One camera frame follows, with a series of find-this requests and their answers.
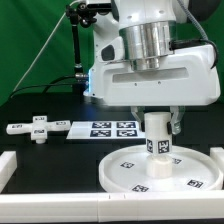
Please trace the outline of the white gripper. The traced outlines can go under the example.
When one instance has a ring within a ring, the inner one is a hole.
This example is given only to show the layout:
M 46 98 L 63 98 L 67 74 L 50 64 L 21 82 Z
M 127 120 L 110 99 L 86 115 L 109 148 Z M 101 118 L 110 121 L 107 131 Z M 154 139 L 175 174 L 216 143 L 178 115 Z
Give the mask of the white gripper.
M 160 67 L 134 71 L 127 62 L 99 63 L 90 72 L 90 96 L 108 106 L 132 106 L 131 114 L 145 131 L 142 106 L 171 106 L 168 131 L 181 132 L 184 106 L 208 105 L 220 96 L 210 45 L 178 49 L 159 59 Z

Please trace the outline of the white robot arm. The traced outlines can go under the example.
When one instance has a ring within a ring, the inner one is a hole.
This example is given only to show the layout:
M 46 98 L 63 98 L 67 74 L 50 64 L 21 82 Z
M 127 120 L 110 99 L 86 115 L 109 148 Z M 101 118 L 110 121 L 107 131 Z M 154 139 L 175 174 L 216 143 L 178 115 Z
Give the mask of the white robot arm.
M 176 25 L 197 24 L 198 0 L 86 0 L 94 24 L 94 64 L 84 96 L 108 106 L 129 106 L 146 124 L 144 108 L 167 106 L 174 134 L 187 106 L 220 96 L 215 44 L 207 36 L 181 41 Z

